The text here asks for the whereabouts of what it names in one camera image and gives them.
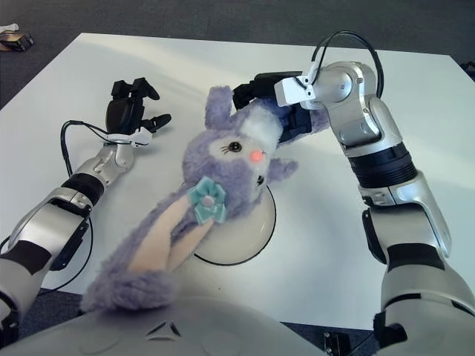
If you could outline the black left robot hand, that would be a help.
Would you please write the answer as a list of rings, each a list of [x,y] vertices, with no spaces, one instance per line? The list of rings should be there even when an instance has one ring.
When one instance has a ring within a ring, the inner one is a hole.
[[[143,119],[144,98],[155,101],[160,99],[158,92],[144,77],[135,79],[132,84],[124,80],[116,81],[111,96],[105,115],[105,126],[109,134],[131,135],[140,128],[154,134],[171,121],[169,113]]]

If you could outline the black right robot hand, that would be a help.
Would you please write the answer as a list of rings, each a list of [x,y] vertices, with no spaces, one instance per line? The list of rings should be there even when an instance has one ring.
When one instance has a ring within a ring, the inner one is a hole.
[[[301,75],[298,71],[259,73],[247,84],[238,85],[233,90],[233,103],[236,109],[249,105],[255,99],[265,104],[279,118],[283,133],[280,143],[290,143],[305,134],[314,133],[309,111],[300,105],[279,107],[276,101],[274,85],[282,79]]]

